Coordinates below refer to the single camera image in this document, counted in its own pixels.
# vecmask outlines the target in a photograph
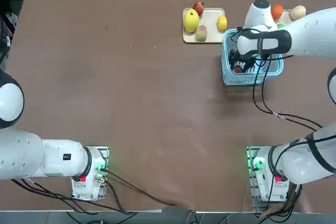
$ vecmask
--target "plastic basket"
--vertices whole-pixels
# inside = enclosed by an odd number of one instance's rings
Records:
[[[256,73],[258,71],[258,66],[255,65],[253,68],[249,69],[246,73],[234,73],[232,72],[230,65],[229,65],[229,53],[231,49],[237,50],[237,44],[231,41],[231,36],[237,32],[236,29],[229,29],[223,36],[223,54],[222,54],[222,73],[223,73],[223,80],[226,85],[252,85],[254,84]],[[260,64],[260,57],[256,57],[257,64]],[[276,54],[272,55],[272,59],[275,58],[282,58],[282,55]],[[267,78],[276,77],[281,74],[284,69],[284,61],[281,60],[272,60],[267,61],[263,67],[261,67],[256,84],[262,84],[262,81],[265,76],[266,69],[270,62],[270,67],[268,73],[266,75]]]

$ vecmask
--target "table surface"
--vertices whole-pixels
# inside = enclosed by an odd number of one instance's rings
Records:
[[[16,128],[42,138],[109,145],[110,168],[166,201],[199,211],[240,211],[248,181],[246,146],[288,143],[309,130],[258,111],[251,88],[222,80],[221,45],[188,45],[182,11],[194,2],[244,24],[253,0],[25,0],[8,73],[25,92]],[[335,0],[269,0],[311,13]],[[326,125],[336,108],[327,76],[336,59],[290,58],[266,83],[275,111]],[[69,195],[69,178],[42,178]],[[113,181],[130,210],[162,208]],[[335,179],[304,185],[300,212],[336,213]],[[0,182],[1,210],[69,209]],[[248,192],[244,211],[252,211]],[[105,204],[115,206],[108,193]]]

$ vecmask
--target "beige tray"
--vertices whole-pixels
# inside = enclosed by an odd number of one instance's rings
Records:
[[[183,28],[183,19],[184,14],[190,8],[186,8],[183,10],[182,14],[182,28]],[[220,32],[217,29],[217,19],[220,15],[225,15],[225,12],[222,8],[204,8],[203,14],[200,17],[199,26],[204,25],[208,31],[208,35],[206,37],[205,42],[199,42],[195,39],[195,33],[189,34],[184,31],[183,28],[183,40],[186,43],[219,43],[223,42],[223,34],[224,32]]]

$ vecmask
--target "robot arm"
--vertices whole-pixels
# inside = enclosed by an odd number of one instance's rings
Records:
[[[274,29],[270,7],[255,1],[247,14],[245,27],[239,33],[238,52],[244,58],[259,54],[261,58],[269,54],[335,57],[335,17],[336,8],[329,8],[309,14],[280,29]],[[333,101],[334,92],[331,92],[330,88],[336,89],[336,71],[334,72],[334,76],[328,80]],[[289,181],[301,185],[334,175],[336,138],[320,143],[315,143],[314,140],[335,135],[336,123],[332,123],[292,143],[263,146],[253,162],[261,199],[285,201],[284,195],[288,190]],[[287,149],[300,142],[308,144]]]
[[[265,24],[243,29],[237,40],[238,51],[242,56],[252,56],[259,54],[260,47],[263,55],[335,57],[335,16],[336,8],[329,8],[309,14],[277,30],[270,31]]]
[[[73,197],[104,198],[107,175],[101,169],[107,169],[108,147],[42,140],[35,134],[6,129],[20,118],[24,103],[18,82],[0,70],[0,179],[71,177]]]

